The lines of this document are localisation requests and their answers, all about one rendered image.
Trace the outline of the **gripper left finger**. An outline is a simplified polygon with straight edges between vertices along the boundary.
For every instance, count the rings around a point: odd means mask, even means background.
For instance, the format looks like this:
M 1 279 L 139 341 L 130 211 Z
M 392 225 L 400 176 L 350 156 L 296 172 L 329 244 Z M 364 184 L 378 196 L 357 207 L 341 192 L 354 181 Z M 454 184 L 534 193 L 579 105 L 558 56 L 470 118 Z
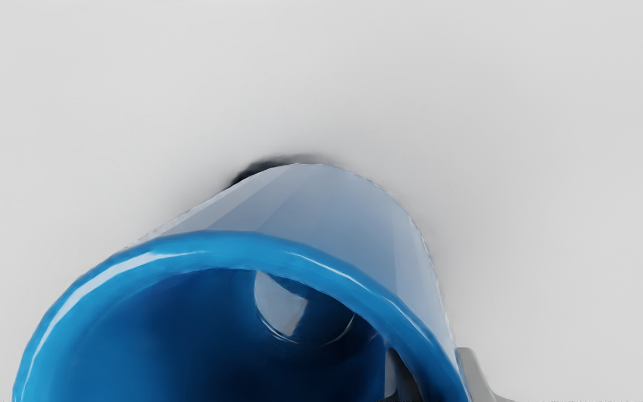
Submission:
M 383 402 L 422 402 L 418 384 L 395 349 L 386 351 Z

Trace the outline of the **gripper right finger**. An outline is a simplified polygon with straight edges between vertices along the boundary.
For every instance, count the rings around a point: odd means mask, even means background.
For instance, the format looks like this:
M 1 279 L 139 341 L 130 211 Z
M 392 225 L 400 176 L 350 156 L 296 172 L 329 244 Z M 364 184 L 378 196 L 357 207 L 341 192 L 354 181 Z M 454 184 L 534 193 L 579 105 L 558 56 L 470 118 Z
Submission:
M 516 402 L 492 391 L 477 355 L 471 348 L 456 348 L 455 351 L 472 402 Z

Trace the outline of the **blue faceted mug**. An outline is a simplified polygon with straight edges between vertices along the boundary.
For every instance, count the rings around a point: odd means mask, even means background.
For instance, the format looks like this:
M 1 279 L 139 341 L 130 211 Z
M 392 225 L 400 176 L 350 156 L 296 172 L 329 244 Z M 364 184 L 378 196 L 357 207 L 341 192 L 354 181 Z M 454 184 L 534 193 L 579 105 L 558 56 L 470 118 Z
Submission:
M 11 402 L 471 402 L 432 261 L 362 176 L 249 176 L 84 273 L 23 352 Z

